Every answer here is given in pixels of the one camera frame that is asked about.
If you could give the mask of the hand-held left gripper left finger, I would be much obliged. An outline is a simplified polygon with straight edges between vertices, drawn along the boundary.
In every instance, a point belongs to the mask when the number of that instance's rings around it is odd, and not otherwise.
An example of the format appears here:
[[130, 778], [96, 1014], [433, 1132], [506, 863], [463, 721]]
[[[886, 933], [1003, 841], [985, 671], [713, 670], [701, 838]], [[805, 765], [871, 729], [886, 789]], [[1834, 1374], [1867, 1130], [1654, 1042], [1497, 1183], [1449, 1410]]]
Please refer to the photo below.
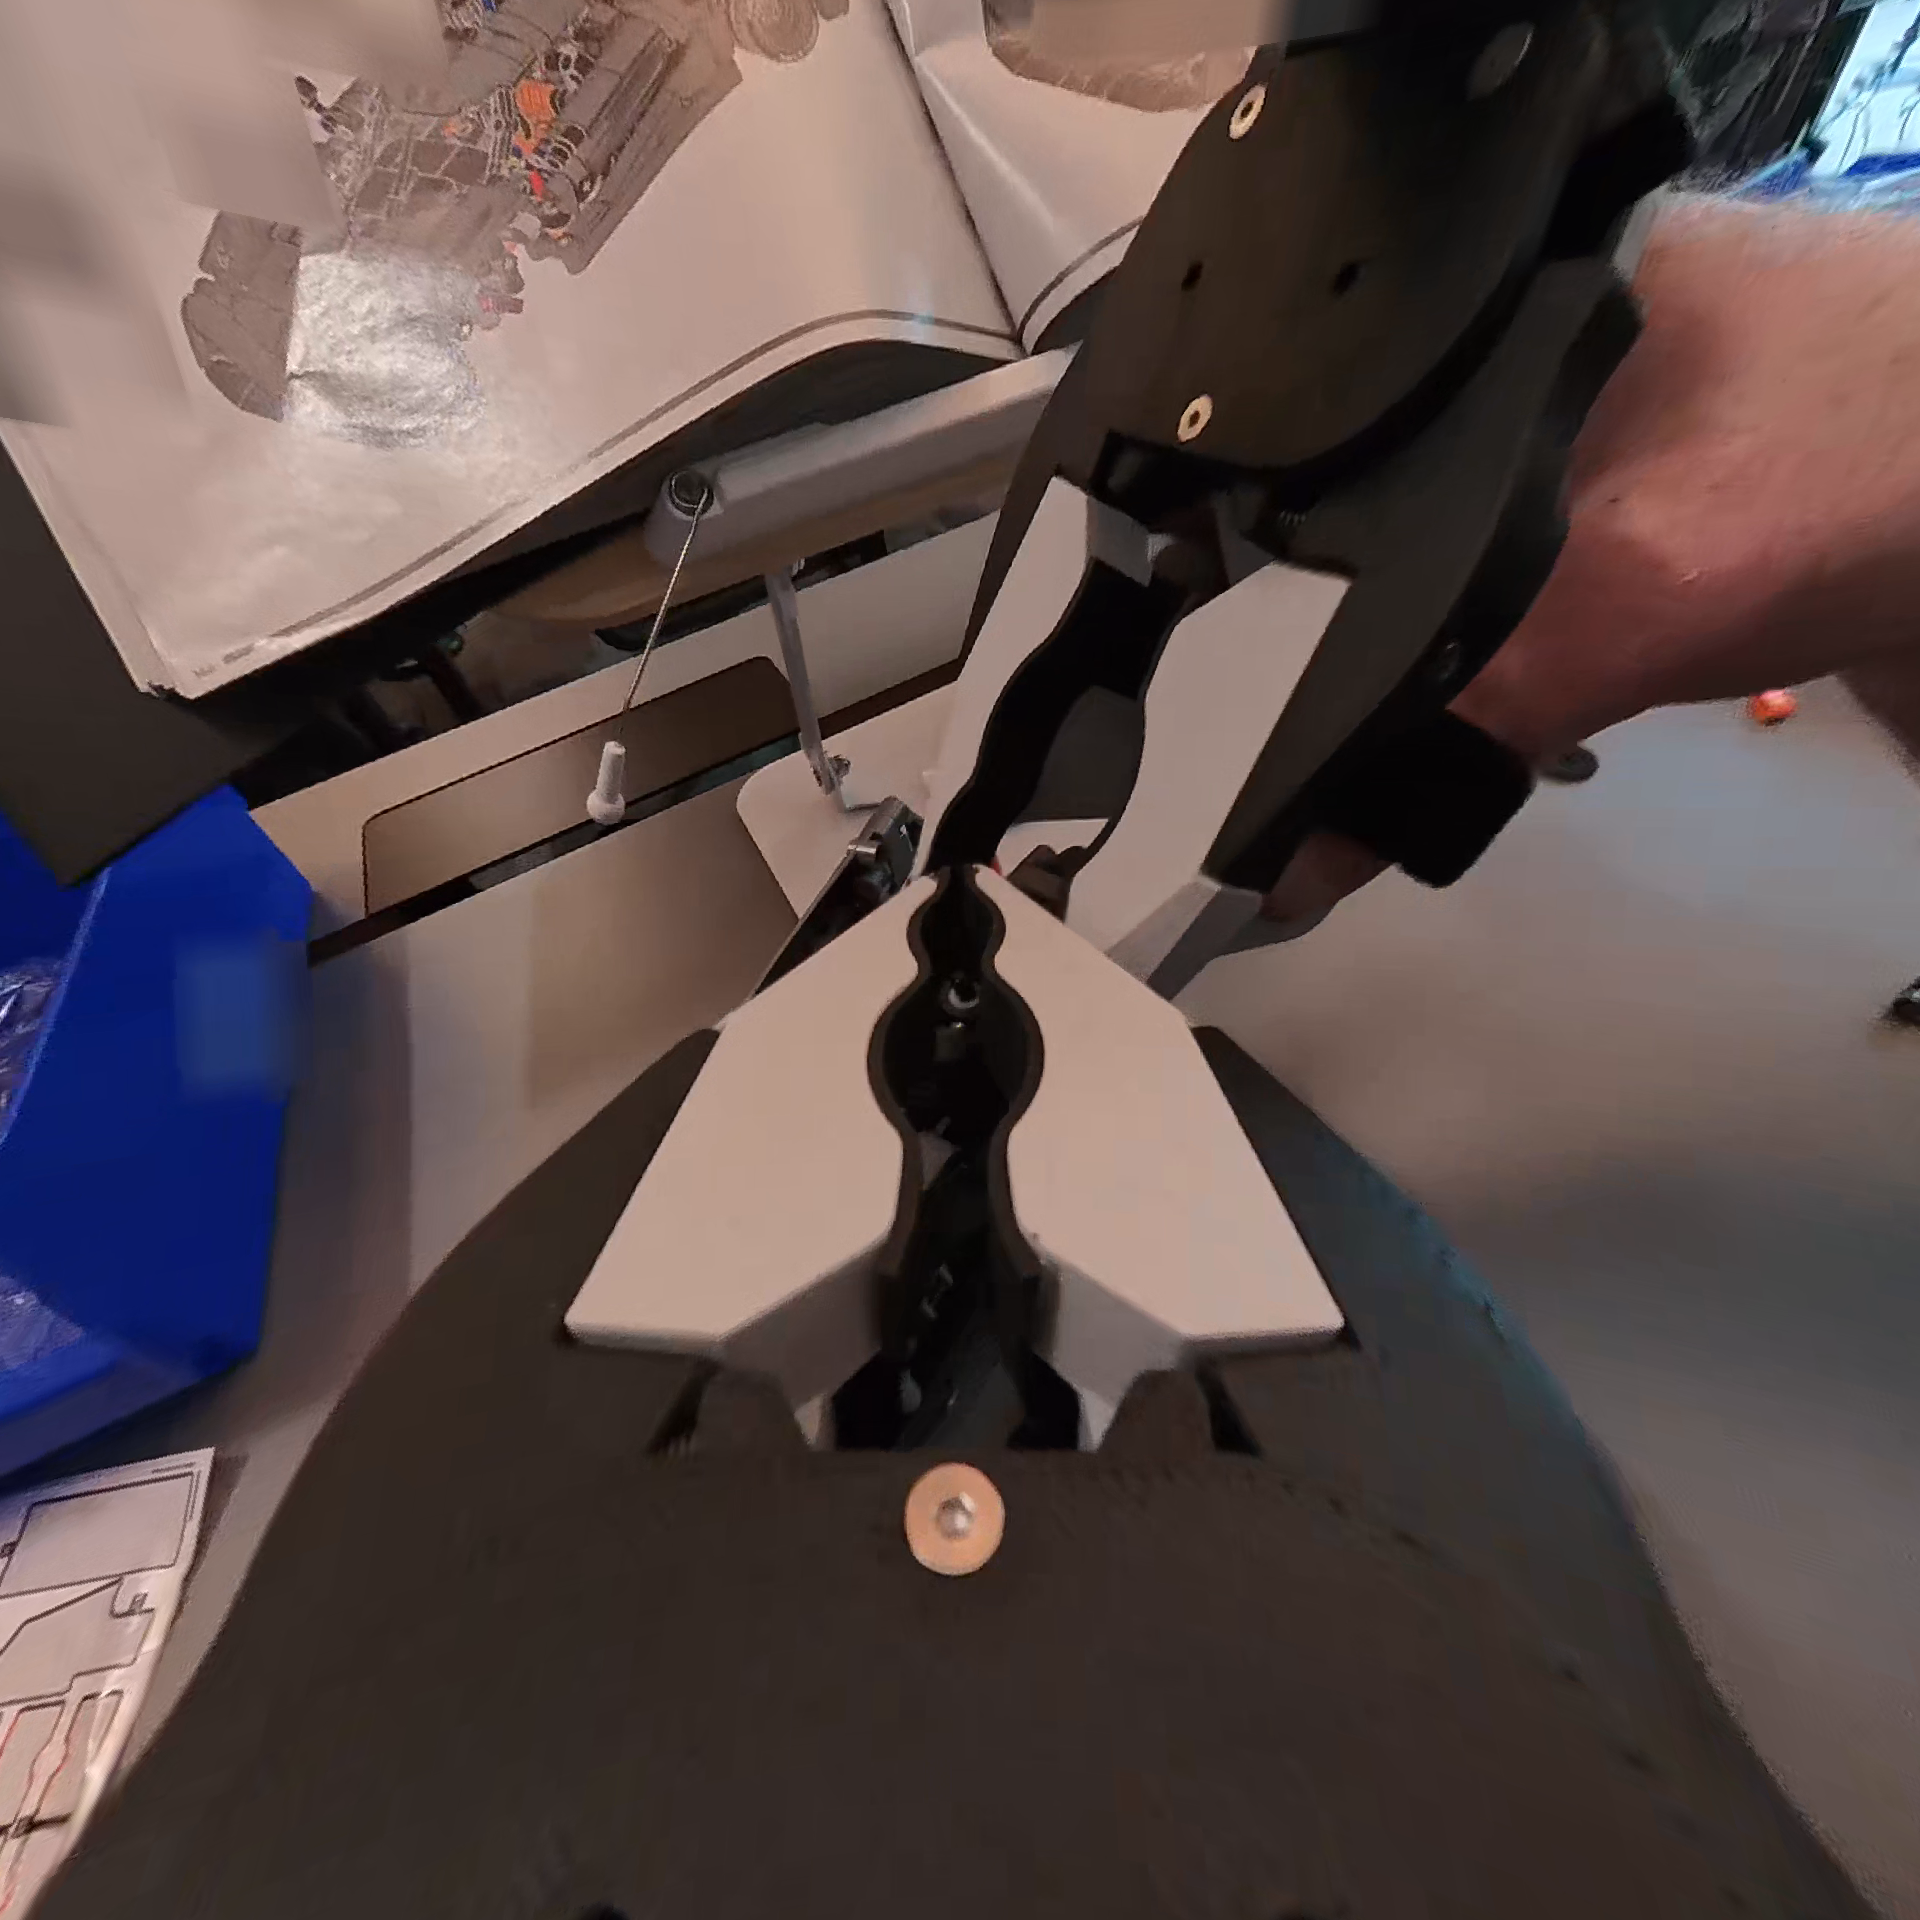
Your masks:
[[566, 1307], [593, 1348], [773, 1379], [807, 1421], [875, 1355], [875, 1266], [905, 1146], [873, 1091], [877, 1022], [921, 980], [928, 877], [743, 1002]]

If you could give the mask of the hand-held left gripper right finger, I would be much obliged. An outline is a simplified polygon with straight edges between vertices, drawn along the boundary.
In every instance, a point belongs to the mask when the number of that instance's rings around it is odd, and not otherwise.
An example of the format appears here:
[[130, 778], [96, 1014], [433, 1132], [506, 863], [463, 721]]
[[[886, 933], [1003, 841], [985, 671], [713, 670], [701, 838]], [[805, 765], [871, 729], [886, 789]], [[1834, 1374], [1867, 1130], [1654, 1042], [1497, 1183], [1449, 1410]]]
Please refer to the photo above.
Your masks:
[[1040, 1348], [1097, 1445], [1145, 1374], [1312, 1351], [1345, 1325], [1183, 1014], [1005, 877], [998, 980], [1040, 1030], [1005, 1148], [1015, 1223], [1054, 1284]]

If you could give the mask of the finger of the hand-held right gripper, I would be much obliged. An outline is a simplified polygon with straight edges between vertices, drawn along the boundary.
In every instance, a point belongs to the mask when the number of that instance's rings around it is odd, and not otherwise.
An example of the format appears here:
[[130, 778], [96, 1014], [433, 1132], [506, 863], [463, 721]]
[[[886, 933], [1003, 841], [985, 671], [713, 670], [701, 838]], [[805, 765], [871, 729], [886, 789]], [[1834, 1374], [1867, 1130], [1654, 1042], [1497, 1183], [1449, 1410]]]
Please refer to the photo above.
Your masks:
[[1262, 894], [1206, 863], [1345, 589], [1334, 574], [1253, 574], [1186, 615], [1143, 695], [1127, 803], [1038, 801], [1018, 825], [1021, 854], [1089, 850], [1066, 927], [1167, 1002], [1221, 954], [1263, 941]]
[[998, 515], [928, 774], [919, 870], [985, 863], [1089, 687], [1136, 691], [1160, 635], [1146, 530], [1063, 476]]

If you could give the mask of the person's right hand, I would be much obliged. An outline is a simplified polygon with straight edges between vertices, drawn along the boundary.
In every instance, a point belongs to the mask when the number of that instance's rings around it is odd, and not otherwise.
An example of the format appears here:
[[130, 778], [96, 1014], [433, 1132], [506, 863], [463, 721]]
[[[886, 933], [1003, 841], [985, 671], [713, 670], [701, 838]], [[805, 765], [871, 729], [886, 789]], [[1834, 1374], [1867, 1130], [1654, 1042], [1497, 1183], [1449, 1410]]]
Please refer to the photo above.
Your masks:
[[1917, 759], [1917, 221], [1671, 196], [1567, 540], [1451, 703], [1539, 772], [1640, 713], [1840, 682]]

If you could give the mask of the white book stand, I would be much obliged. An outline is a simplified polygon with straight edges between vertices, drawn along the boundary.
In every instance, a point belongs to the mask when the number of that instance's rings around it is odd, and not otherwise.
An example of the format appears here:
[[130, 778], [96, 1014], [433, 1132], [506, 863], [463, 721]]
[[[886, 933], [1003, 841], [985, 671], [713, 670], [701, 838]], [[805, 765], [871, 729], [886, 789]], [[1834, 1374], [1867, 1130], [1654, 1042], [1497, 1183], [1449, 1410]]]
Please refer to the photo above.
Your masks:
[[928, 774], [968, 643], [966, 620], [965, 638], [944, 657], [944, 686], [902, 703], [901, 718], [875, 715], [846, 735], [823, 735], [792, 586], [792, 564], [802, 557], [974, 495], [992, 495], [998, 515], [1026, 516], [1045, 482], [1063, 476], [1146, 530], [1159, 638], [1139, 682], [1150, 674], [1189, 588], [1182, 564], [1167, 561], [1174, 534], [1152, 533], [1113, 491], [1097, 493], [1091, 476], [1070, 478], [1064, 430], [1075, 423], [1071, 406], [1086, 398], [1082, 388], [1071, 349], [1029, 356], [873, 415], [799, 427], [715, 463], [675, 470], [646, 515], [593, 527], [581, 561], [562, 561], [555, 543], [535, 554], [559, 563], [542, 586], [582, 605], [605, 605], [614, 617], [633, 617], [641, 605], [664, 613], [679, 588], [705, 595], [760, 579], [819, 798], [802, 798], [797, 764], [784, 759], [746, 779], [737, 812], [792, 905], [807, 905], [827, 885], [829, 821], [847, 821], [839, 845], [849, 847], [851, 829], [865, 828], [881, 803], [897, 801], [923, 829]]

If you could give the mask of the open instruction book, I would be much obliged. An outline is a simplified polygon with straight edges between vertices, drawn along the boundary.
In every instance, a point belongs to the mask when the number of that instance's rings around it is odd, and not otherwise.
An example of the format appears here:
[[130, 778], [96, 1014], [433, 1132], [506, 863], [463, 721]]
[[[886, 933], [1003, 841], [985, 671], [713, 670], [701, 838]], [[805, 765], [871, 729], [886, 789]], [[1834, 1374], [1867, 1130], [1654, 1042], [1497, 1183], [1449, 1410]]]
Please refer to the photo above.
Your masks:
[[206, 702], [762, 393], [722, 444], [1040, 353], [1229, 17], [5, 4], [7, 671]]

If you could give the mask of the blue plastic bin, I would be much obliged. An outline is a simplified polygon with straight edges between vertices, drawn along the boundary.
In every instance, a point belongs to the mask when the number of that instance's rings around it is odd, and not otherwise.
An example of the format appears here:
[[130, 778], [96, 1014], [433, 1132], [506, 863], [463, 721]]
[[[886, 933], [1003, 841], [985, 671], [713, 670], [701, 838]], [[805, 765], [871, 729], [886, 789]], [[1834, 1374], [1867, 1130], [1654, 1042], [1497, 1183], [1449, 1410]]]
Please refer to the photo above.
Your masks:
[[311, 901], [229, 787], [73, 885], [5, 828], [7, 1476], [256, 1351]]

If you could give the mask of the white sticker sheet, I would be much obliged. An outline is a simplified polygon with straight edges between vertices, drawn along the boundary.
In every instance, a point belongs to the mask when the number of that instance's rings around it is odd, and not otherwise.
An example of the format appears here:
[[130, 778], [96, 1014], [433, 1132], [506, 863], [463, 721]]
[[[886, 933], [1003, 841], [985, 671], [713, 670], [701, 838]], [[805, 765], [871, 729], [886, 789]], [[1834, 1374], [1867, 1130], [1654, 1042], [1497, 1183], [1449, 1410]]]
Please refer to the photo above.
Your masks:
[[5, 1918], [31, 1910], [119, 1769], [201, 1547], [215, 1458], [202, 1446], [5, 1499]]

